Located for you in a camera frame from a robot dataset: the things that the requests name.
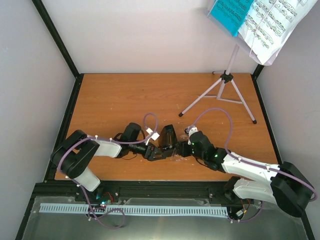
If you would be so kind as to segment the clear metronome cover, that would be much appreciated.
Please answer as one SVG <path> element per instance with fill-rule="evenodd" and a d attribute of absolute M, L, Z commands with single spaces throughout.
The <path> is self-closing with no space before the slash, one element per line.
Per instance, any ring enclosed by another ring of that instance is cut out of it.
<path fill-rule="evenodd" d="M 184 133 L 178 137 L 178 142 L 172 152 L 170 160 L 172 162 L 184 161 L 191 156 L 190 147 L 188 145 L 188 136 Z"/>

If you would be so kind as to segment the black metronome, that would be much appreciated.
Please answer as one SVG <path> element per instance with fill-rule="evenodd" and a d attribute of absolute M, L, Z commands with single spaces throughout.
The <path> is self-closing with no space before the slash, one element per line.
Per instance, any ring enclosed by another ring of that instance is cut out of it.
<path fill-rule="evenodd" d="M 177 142 L 174 126 L 172 124 L 164 126 L 158 140 L 159 147 L 162 150 L 169 150 L 174 148 Z"/>

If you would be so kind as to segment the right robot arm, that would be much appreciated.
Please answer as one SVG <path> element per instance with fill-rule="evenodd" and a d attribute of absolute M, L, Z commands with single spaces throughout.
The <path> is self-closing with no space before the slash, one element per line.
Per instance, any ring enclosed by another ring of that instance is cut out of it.
<path fill-rule="evenodd" d="M 254 199 L 277 205 L 285 213 L 300 218 L 318 194 L 311 183 L 290 163 L 269 164 L 243 157 L 227 148 L 215 147 L 197 128 L 188 131 L 188 139 L 177 144 L 177 153 L 193 156 L 221 173 L 234 174 L 226 186 L 230 200 Z"/>

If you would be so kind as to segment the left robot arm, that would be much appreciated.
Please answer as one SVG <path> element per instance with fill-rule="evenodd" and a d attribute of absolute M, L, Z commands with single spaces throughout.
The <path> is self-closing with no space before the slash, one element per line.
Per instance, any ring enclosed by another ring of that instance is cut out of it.
<path fill-rule="evenodd" d="M 50 161 L 57 170 L 84 187 L 86 195 L 96 202 L 103 198 L 104 188 L 100 186 L 101 180 L 89 169 L 93 157 L 119 159 L 132 152 L 148 161 L 167 158 L 166 153 L 150 142 L 150 139 L 156 140 L 160 135 L 147 129 L 147 139 L 138 141 L 139 134 L 143 132 L 142 127 L 134 122 L 129 123 L 123 133 L 109 139 L 76 130 L 53 150 Z"/>

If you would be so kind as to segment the white tripod music stand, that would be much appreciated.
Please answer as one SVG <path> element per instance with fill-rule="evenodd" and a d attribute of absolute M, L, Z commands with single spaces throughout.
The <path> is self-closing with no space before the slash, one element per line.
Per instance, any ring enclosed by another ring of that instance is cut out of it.
<path fill-rule="evenodd" d="M 217 81 L 215 81 L 208 89 L 206 89 L 201 95 L 199 95 L 189 106 L 187 106 L 183 111 L 181 111 L 178 116 L 181 118 L 185 113 L 187 113 L 196 103 L 198 103 L 201 99 L 203 98 L 214 98 L 218 101 L 223 101 L 223 102 L 229 102 L 229 103 L 234 103 L 234 104 L 240 104 L 243 105 L 245 110 L 247 111 L 251 121 L 253 124 L 257 124 L 257 120 L 254 117 L 252 111 L 250 110 L 247 102 L 245 101 L 243 95 L 241 94 L 237 84 L 234 81 L 234 76 L 231 74 L 231 69 L 233 67 L 233 64 L 236 60 L 236 57 L 238 55 L 240 46 L 235 45 L 229 60 L 229 63 L 227 65 L 227 68 L 224 71 L 213 71 L 212 74 L 220 74 L 220 77 Z M 226 85 L 230 83 L 235 90 L 237 96 L 239 97 L 239 100 L 231 100 L 231 99 L 226 99 L 222 98 L 222 94 L 224 92 L 224 89 Z M 214 94 L 209 94 L 211 90 L 213 90 L 216 86 L 220 85 L 219 90 L 216 95 Z"/>

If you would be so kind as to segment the blue sheet music paper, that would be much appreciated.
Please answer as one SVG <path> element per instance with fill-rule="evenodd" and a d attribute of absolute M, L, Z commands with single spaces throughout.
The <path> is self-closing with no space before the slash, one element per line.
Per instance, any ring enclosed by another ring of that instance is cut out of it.
<path fill-rule="evenodd" d="M 209 14 L 233 37 L 237 37 L 253 2 L 253 0 L 215 0 Z"/>

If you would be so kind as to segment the white sheet music paper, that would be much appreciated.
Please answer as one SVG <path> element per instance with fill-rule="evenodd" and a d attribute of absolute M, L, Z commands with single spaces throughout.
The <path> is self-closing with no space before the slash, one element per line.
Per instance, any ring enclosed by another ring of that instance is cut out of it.
<path fill-rule="evenodd" d="M 270 66 L 315 0 L 255 0 L 238 30 L 249 57 Z"/>

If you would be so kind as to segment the black aluminium frame post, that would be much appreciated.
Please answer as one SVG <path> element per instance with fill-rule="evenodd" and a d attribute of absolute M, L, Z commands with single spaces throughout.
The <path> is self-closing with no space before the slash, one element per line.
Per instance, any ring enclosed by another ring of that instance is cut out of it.
<path fill-rule="evenodd" d="M 264 65 L 258 64 L 254 69 L 253 73 L 251 74 L 252 80 L 257 80 L 259 75 L 261 74 L 262 70 L 264 69 Z"/>

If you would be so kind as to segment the black left frame post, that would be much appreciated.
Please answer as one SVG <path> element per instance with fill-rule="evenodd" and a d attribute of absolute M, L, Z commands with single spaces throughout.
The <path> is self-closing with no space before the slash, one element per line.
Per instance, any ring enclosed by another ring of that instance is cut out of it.
<path fill-rule="evenodd" d="M 47 28 L 49 34 L 51 35 L 55 45 L 57 46 L 59 52 L 61 53 L 65 63 L 67 64 L 69 70 L 71 71 L 73 77 L 78 81 L 81 79 L 81 74 L 79 73 L 67 47 L 62 40 L 52 18 L 50 17 L 44 3 L 42 0 L 31 0 L 35 9 L 37 10 L 41 20 L 43 21 L 45 27 Z"/>

